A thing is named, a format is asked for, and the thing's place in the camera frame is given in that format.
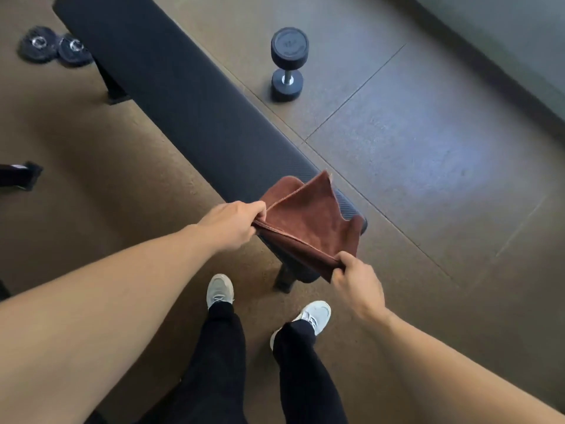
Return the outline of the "person's left hand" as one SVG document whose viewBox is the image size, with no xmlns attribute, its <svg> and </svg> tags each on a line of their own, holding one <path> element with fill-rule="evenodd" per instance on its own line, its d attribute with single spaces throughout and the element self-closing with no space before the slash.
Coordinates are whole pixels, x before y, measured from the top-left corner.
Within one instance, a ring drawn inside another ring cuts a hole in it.
<svg viewBox="0 0 565 424">
<path fill-rule="evenodd" d="M 236 250 L 257 233 L 254 221 L 245 217 L 241 201 L 214 207 L 197 224 L 198 236 L 214 252 Z"/>
</svg>

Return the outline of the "person's right hand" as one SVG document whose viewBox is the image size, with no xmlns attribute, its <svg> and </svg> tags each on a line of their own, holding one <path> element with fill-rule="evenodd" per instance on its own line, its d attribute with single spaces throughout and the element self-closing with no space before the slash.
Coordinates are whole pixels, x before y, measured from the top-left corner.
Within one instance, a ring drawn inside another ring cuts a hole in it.
<svg viewBox="0 0 565 424">
<path fill-rule="evenodd" d="M 385 322 L 389 311 L 385 306 L 383 286 L 373 267 L 346 251 L 339 252 L 337 259 L 348 277 L 346 290 L 336 289 L 341 298 L 362 320 L 371 324 Z"/>
</svg>

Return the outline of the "brown microfibre cloth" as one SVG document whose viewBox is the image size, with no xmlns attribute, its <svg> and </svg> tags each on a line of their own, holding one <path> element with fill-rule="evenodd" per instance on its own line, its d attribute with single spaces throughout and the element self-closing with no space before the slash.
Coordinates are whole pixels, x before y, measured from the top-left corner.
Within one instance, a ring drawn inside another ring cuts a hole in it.
<svg viewBox="0 0 565 424">
<path fill-rule="evenodd" d="M 328 171 L 307 183 L 283 177 L 262 201 L 265 217 L 252 222 L 257 233 L 325 281 L 330 283 L 334 270 L 343 268 L 338 253 L 357 255 L 365 220 L 356 213 L 343 217 Z"/>
</svg>

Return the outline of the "person's left forearm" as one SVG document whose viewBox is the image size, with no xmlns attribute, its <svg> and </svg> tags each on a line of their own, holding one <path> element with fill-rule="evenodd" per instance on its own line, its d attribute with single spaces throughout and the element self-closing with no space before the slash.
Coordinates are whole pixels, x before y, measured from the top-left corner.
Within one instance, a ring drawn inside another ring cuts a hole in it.
<svg viewBox="0 0 565 424">
<path fill-rule="evenodd" d="M 221 247 L 189 226 L 0 304 L 0 424 L 82 424 Z"/>
</svg>

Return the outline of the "person's right forearm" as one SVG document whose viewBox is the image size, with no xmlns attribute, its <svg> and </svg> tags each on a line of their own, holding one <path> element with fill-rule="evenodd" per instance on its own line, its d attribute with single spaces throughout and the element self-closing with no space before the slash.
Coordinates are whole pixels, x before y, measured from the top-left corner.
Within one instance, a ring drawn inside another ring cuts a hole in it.
<svg viewBox="0 0 565 424">
<path fill-rule="evenodd" d="M 367 314 L 392 362 L 434 424 L 565 424 L 565 415 L 386 308 Z"/>
</svg>

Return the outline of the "person's right white sneaker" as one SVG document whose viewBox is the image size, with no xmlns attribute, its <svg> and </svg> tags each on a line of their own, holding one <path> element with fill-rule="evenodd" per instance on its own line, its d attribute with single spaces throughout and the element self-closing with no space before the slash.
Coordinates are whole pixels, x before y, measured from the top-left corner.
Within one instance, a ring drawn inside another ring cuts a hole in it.
<svg viewBox="0 0 565 424">
<path fill-rule="evenodd" d="M 290 322 L 277 329 L 271 336 L 273 354 L 283 350 L 314 350 L 316 338 L 326 328 L 331 317 L 330 305 L 322 300 L 305 306 Z"/>
</svg>

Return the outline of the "person's white sneaker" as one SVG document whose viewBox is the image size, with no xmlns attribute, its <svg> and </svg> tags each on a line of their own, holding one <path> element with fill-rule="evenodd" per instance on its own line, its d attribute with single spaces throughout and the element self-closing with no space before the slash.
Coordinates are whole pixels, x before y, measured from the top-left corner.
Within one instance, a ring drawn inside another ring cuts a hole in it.
<svg viewBox="0 0 565 424">
<path fill-rule="evenodd" d="M 283 350 L 314 350 L 316 338 L 326 328 L 331 317 L 330 305 L 322 300 L 305 306 L 290 322 L 277 329 L 271 336 L 273 354 Z"/>
<path fill-rule="evenodd" d="M 208 310 L 216 303 L 225 302 L 230 305 L 235 300 L 235 290 L 231 279 L 225 274 L 216 274 L 208 283 L 206 303 Z"/>
</svg>

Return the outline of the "person's left white sneaker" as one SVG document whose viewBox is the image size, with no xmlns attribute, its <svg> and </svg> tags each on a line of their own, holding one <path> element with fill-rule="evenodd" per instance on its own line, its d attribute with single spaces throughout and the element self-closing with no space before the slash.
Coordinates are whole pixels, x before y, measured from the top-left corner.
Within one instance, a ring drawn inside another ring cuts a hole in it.
<svg viewBox="0 0 565 424">
<path fill-rule="evenodd" d="M 225 302 L 230 305 L 235 300 L 235 290 L 231 279 L 225 274 L 216 274 L 208 283 L 206 303 L 208 310 L 216 303 Z"/>
</svg>

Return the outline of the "person's right black trouser leg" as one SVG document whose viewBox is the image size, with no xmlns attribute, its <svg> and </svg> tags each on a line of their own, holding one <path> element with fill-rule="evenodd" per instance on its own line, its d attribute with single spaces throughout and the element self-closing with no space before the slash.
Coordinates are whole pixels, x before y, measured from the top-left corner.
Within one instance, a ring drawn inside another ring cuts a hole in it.
<svg viewBox="0 0 565 424">
<path fill-rule="evenodd" d="M 315 341 L 314 328 L 301 319 L 283 325 L 273 339 L 286 424 L 348 424 L 335 384 L 315 352 Z"/>
</svg>

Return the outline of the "person's black trouser leg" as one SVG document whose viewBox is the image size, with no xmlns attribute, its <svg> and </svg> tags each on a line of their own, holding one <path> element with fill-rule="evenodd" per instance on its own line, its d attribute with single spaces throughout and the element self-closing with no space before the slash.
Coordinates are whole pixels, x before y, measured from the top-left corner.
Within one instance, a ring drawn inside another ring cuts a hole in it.
<svg viewBox="0 0 565 424">
<path fill-rule="evenodd" d="M 315 352 L 315 341 L 314 328 L 301 319 L 283 325 L 273 339 L 286 424 L 348 424 L 335 384 Z"/>
<path fill-rule="evenodd" d="M 217 301 L 180 382 L 136 424 L 247 424 L 245 337 L 233 305 Z"/>
</svg>

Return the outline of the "black padded workout bench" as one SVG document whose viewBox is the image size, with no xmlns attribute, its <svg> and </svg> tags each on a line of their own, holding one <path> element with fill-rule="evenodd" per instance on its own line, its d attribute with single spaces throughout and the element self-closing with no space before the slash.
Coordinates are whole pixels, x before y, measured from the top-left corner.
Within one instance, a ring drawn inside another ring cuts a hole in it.
<svg viewBox="0 0 565 424">
<path fill-rule="evenodd" d="M 226 202 L 321 172 L 155 1 L 55 0 L 53 12 L 94 57 L 109 103 L 132 99 Z M 334 191 L 344 218 L 362 216 Z M 259 237 L 282 263 L 279 291 L 321 278 Z"/>
</svg>

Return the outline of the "black dumbbell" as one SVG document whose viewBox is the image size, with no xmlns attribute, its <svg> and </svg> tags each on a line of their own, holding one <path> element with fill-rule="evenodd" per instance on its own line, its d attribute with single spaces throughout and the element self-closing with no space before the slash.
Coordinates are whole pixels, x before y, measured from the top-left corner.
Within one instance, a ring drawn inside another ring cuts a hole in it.
<svg viewBox="0 0 565 424">
<path fill-rule="evenodd" d="M 309 41 L 300 29 L 284 27 L 273 35 L 271 58 L 278 67 L 271 79 L 271 97 L 275 102 L 291 102 L 300 96 L 304 86 L 300 69 L 306 64 L 308 53 Z"/>
</svg>

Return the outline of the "person's left black trouser leg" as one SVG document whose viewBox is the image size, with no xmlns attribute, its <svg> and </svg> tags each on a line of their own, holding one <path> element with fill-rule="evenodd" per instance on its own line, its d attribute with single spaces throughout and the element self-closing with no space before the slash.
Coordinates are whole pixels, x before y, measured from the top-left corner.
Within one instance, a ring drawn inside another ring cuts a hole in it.
<svg viewBox="0 0 565 424">
<path fill-rule="evenodd" d="M 247 424 L 245 337 L 233 305 L 217 301 L 180 382 L 136 424 Z"/>
</svg>

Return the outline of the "black equipment foot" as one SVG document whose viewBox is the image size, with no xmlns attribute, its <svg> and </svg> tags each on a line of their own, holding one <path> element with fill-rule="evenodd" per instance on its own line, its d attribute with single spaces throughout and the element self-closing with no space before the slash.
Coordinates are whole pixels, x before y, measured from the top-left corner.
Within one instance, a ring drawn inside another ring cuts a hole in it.
<svg viewBox="0 0 565 424">
<path fill-rule="evenodd" d="M 33 162 L 0 164 L 0 188 L 33 190 L 44 168 Z"/>
</svg>

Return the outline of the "black weight plate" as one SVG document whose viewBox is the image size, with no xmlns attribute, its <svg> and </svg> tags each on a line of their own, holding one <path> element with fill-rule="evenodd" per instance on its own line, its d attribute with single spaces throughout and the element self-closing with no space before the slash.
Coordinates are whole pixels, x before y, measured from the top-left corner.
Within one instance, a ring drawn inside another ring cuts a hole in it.
<svg viewBox="0 0 565 424">
<path fill-rule="evenodd" d="M 19 58 L 32 64 L 46 64 L 58 57 L 60 36 L 46 26 L 35 26 L 19 41 Z"/>
<path fill-rule="evenodd" d="M 60 63 L 68 68 L 80 68 L 94 62 L 90 51 L 70 33 L 60 37 L 57 53 Z"/>
</svg>

